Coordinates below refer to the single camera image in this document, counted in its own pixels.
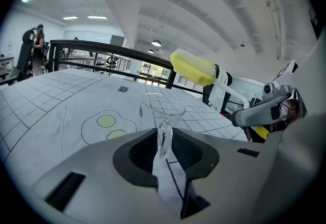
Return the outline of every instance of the wine glass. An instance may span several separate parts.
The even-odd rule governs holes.
[[[146,93],[141,96],[140,116],[147,122],[154,120],[160,157],[166,155],[173,137],[172,127],[178,124],[184,113],[184,106],[170,95]]]

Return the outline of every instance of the black slot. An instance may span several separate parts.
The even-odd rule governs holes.
[[[259,152],[257,152],[257,151],[249,150],[249,149],[246,149],[246,148],[240,148],[239,150],[237,150],[237,152],[243,153],[243,154],[246,154],[246,155],[249,155],[249,156],[253,156],[253,157],[257,157],[258,154],[259,154]]]
[[[85,175],[83,174],[70,173],[45,201],[57,210],[63,211],[84,178]]]

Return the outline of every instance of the metal railing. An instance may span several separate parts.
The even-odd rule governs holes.
[[[189,79],[187,79],[187,78],[185,78],[183,76],[179,77],[179,83],[186,86],[186,87],[188,87],[188,88],[190,88],[190,89],[192,89],[192,90],[196,90],[196,91],[199,91],[201,93],[203,93],[203,91],[204,91],[203,86],[201,86],[199,84],[196,84],[196,83],[190,81]]]
[[[82,61],[85,63],[93,62],[94,66],[108,68],[112,70],[118,70],[118,71],[125,71],[128,70],[130,67],[130,60],[124,59],[122,57],[115,57],[111,54],[109,54],[109,57],[107,59],[98,58],[97,53],[95,54],[95,57],[87,57],[87,58],[81,58],[72,56],[71,58],[59,58],[60,61],[77,61],[73,66],[79,67],[80,62]]]
[[[237,105],[240,105],[240,106],[242,106],[243,107],[243,104],[239,104],[239,103],[237,103],[237,102],[233,102],[233,101],[228,101],[228,103],[232,103],[232,104],[237,104]]]
[[[93,41],[51,40],[50,43],[51,43],[51,46],[50,46],[50,50],[49,50],[49,63],[48,63],[48,71],[49,72],[58,71],[59,64],[66,64],[66,65],[72,65],[72,66],[79,66],[82,68],[93,69],[93,71],[104,71],[104,72],[109,72],[110,74],[112,73],[112,74],[119,74],[119,75],[124,75],[124,76],[138,78],[138,79],[145,79],[143,76],[140,76],[140,75],[135,75],[135,74],[120,71],[119,68],[117,70],[114,70],[114,69],[110,69],[110,68],[106,68],[106,67],[96,66],[96,59],[97,59],[98,54],[105,54],[105,55],[118,54],[123,57],[144,61],[144,62],[155,64],[155,65],[158,65],[158,66],[161,66],[161,67],[171,70],[169,78],[167,79],[166,82],[151,78],[150,80],[153,82],[157,82],[159,84],[166,85],[166,88],[168,88],[168,89],[171,89],[172,87],[174,87],[174,88],[179,88],[179,89],[191,91],[194,93],[202,94],[202,92],[184,88],[184,87],[173,84],[176,73],[173,71],[173,66],[170,61],[167,61],[167,60],[164,60],[161,58],[157,58],[152,55],[149,55],[149,54],[146,54],[146,53],[143,53],[140,51],[136,51],[133,49],[124,48],[121,46],[110,45],[110,44],[99,43],[99,42],[93,42]],[[60,50],[63,48],[72,48],[72,49],[78,49],[78,50],[84,50],[84,51],[96,53],[94,65],[87,65],[87,64],[71,62],[71,60],[73,58],[72,59],[71,58],[67,58],[67,59],[60,58]],[[129,67],[130,62],[128,64],[123,63],[121,66]]]

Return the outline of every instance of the white tablecloth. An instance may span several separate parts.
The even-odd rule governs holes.
[[[146,92],[171,95],[185,106],[179,128],[247,140],[240,128],[183,90],[67,69],[0,92],[1,159],[17,181],[31,186],[80,148],[137,131],[140,96]],[[110,127],[100,126],[112,121]]]

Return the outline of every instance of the person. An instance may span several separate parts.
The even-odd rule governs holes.
[[[69,48],[69,49],[68,49],[68,53],[69,53],[68,57],[69,57],[70,55],[75,55],[75,52],[76,52],[76,49]]]
[[[33,52],[33,76],[42,75],[42,58],[43,58],[43,45],[44,45],[44,32],[43,25],[39,24],[36,28],[36,41]]]

